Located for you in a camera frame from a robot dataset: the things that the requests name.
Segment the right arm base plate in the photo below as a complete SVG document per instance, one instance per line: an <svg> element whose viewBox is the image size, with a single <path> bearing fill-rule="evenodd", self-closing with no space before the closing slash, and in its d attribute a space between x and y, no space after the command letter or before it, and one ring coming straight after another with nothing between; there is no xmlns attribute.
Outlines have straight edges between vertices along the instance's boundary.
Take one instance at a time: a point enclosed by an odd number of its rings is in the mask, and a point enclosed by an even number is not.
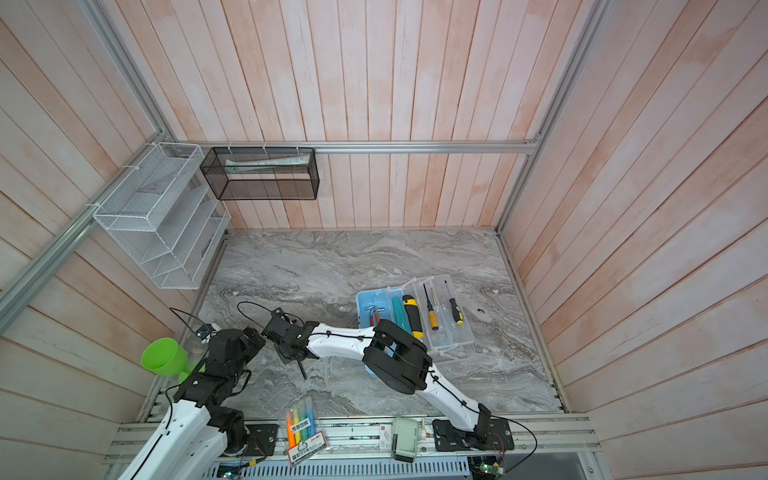
<svg viewBox="0 0 768 480"><path fill-rule="evenodd" d="M448 420L433 420L433 437L438 452L465 450L513 450L511 429L506 421L492 418L484 434L456 429Z"/></svg>

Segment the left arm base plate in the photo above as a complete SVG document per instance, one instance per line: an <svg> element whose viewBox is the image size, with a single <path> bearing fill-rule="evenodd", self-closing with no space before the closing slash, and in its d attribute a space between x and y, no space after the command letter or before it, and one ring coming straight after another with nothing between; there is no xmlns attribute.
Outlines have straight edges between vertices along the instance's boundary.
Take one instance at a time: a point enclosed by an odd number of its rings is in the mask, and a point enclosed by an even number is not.
<svg viewBox="0 0 768 480"><path fill-rule="evenodd" d="M226 430L227 447L223 456L265 457L274 454L279 425L261 423L235 425Z"/></svg>

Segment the teal handled screwdriver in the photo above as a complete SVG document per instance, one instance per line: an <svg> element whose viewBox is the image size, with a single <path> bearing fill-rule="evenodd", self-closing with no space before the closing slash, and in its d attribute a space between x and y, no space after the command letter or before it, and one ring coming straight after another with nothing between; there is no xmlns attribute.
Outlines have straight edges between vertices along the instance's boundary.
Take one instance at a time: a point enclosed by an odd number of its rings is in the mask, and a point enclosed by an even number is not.
<svg viewBox="0 0 768 480"><path fill-rule="evenodd" d="M401 297L393 297L391 300L392 304L392 311L394 316L394 322L397 326L399 326L402 330L404 330L406 333L411 334L412 330L410 327L410 321L408 319L408 315L406 313L406 310L404 308L404 304L402 302Z"/></svg>

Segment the blue plastic tool box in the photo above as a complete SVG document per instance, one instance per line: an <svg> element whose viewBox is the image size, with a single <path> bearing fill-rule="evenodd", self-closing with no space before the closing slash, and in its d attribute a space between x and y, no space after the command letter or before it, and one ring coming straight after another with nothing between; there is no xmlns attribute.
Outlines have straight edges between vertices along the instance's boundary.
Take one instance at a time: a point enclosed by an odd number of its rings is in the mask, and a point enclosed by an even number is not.
<svg viewBox="0 0 768 480"><path fill-rule="evenodd" d="M424 343L439 365L463 363L476 354L475 336L448 275L361 291L356 307L362 328L390 320Z"/></svg>

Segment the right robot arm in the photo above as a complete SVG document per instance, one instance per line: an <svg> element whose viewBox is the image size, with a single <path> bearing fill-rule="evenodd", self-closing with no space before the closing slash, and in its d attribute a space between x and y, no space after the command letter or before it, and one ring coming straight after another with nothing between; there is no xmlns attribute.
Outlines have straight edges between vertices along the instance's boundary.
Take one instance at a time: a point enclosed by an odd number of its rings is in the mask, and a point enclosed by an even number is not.
<svg viewBox="0 0 768 480"><path fill-rule="evenodd" d="M339 357L359 360L389 388L418 395L446 418L435 433L462 447L483 448L491 433L491 412L455 389L434 364L426 345L389 320L350 329L309 321L295 323L281 309L271 312L262 335L287 362Z"/></svg>

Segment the large black hex key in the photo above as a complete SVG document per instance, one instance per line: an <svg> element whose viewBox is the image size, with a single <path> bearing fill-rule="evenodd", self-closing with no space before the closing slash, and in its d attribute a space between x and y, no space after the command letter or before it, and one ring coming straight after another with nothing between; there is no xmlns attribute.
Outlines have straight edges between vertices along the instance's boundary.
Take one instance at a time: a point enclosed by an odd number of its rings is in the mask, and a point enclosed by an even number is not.
<svg viewBox="0 0 768 480"><path fill-rule="evenodd" d="M296 359L296 363L298 365L298 368L299 368L299 371L300 371L300 373L302 375L302 378L306 381L308 379L308 377L307 377L307 374L306 374L306 371L304 369L304 366L302 364L301 359Z"/></svg>

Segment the black short screwdriver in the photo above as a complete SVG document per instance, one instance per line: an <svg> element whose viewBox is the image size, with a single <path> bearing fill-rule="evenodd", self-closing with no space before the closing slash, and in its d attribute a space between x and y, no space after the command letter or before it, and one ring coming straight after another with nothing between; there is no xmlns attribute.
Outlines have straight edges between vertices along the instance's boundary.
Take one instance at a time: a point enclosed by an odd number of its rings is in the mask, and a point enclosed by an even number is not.
<svg viewBox="0 0 768 480"><path fill-rule="evenodd" d="M446 291L448 293L448 302L449 302L450 311L451 311L453 320L457 325L463 325L464 315L456 299L455 291L452 286L452 283L448 280L445 280L444 283L446 286Z"/></svg>

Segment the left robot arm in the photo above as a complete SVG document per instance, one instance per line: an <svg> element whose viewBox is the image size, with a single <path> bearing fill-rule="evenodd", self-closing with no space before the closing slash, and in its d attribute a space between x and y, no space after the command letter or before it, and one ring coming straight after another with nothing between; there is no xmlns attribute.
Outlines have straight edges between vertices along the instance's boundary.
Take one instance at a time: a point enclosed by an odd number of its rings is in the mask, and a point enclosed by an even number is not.
<svg viewBox="0 0 768 480"><path fill-rule="evenodd" d="M225 407L246 365L266 345L252 327L224 329L177 387L173 402L150 439L121 474L123 479L200 479L221 456L240 457L249 431L240 410Z"/></svg>

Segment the yellow black utility knife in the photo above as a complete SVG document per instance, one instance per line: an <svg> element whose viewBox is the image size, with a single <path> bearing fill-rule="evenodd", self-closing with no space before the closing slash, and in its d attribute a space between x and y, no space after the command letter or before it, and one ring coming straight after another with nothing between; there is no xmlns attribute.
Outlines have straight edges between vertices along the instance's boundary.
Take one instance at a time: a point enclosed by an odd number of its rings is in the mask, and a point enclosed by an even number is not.
<svg viewBox="0 0 768 480"><path fill-rule="evenodd" d="M412 335L415 338L422 339L424 337L424 331L416 298L411 295L404 295L402 297L402 302L410 321Z"/></svg>

